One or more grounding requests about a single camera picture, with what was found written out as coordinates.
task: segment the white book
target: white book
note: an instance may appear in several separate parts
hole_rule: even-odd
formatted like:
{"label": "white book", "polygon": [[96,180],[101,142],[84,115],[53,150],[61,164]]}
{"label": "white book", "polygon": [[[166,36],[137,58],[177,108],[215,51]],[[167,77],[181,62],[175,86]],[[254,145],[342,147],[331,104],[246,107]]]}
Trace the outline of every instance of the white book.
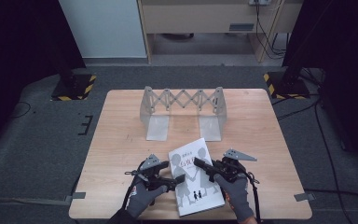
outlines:
{"label": "white book", "polygon": [[205,171],[194,165],[195,157],[212,165],[203,138],[169,152],[168,156],[173,178],[186,175],[185,182],[175,190],[180,217],[225,204],[220,186],[209,181]]}

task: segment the black sleeve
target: black sleeve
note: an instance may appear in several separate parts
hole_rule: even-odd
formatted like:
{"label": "black sleeve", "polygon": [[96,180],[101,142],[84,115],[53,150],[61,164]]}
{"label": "black sleeve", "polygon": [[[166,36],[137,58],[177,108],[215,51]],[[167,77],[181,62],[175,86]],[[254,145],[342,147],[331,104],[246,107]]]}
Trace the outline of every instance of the black sleeve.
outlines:
{"label": "black sleeve", "polygon": [[118,210],[106,224],[137,224],[138,222],[126,210]]}

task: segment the gloved hand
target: gloved hand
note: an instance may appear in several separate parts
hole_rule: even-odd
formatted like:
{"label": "gloved hand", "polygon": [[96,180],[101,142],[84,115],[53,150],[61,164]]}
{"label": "gloved hand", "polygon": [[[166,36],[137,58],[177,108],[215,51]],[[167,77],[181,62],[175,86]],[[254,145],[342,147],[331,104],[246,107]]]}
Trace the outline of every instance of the gloved hand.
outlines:
{"label": "gloved hand", "polygon": [[237,221],[242,222],[248,217],[254,215],[252,209],[248,203],[248,179],[246,175],[239,174],[237,180],[234,183],[229,183],[221,175],[215,175],[214,181],[216,181],[220,187],[226,192],[226,198],[237,216]]}
{"label": "gloved hand", "polygon": [[142,179],[139,177],[135,178],[136,184],[132,189],[130,202],[126,210],[132,217],[138,218],[153,200],[167,191],[167,186],[163,185],[158,189],[148,191]]}

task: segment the desk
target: desk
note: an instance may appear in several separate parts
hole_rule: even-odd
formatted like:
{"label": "desk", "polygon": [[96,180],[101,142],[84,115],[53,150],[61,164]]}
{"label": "desk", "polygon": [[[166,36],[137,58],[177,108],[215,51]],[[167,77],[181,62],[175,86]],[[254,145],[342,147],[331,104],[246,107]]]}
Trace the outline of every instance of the desk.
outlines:
{"label": "desk", "polygon": [[137,1],[149,62],[155,34],[189,33],[249,34],[255,57],[262,62],[275,27],[278,25],[278,32],[291,33],[302,5],[302,0],[271,0],[270,5],[259,7],[256,29],[256,6],[246,0]]}
{"label": "desk", "polygon": [[[171,116],[168,139],[146,141],[145,127],[139,109],[144,91],[110,91],[89,147],[76,192],[86,192],[84,199],[73,199],[69,216],[80,218],[110,218],[122,205],[135,170],[151,153],[162,161],[168,152],[200,138],[198,118],[190,115]],[[221,160],[233,147],[256,157],[257,162],[243,161],[254,173],[258,185],[262,218],[311,217],[308,201],[297,202],[294,195],[304,193],[281,128],[269,97],[264,90],[224,90],[227,122],[221,142],[207,142],[211,157]],[[171,177],[170,168],[160,173]],[[255,210],[253,193],[248,197]],[[179,218],[174,192],[156,199],[140,219]],[[229,206],[198,213],[181,219],[235,219]]]}

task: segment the power outlet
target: power outlet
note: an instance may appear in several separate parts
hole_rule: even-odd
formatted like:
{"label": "power outlet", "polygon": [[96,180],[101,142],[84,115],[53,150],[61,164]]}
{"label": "power outlet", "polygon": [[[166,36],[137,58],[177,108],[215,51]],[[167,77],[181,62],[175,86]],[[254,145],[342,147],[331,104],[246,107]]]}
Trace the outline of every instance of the power outlet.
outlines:
{"label": "power outlet", "polygon": [[260,6],[268,6],[271,4],[271,0],[249,0],[250,6],[255,6],[256,4]]}

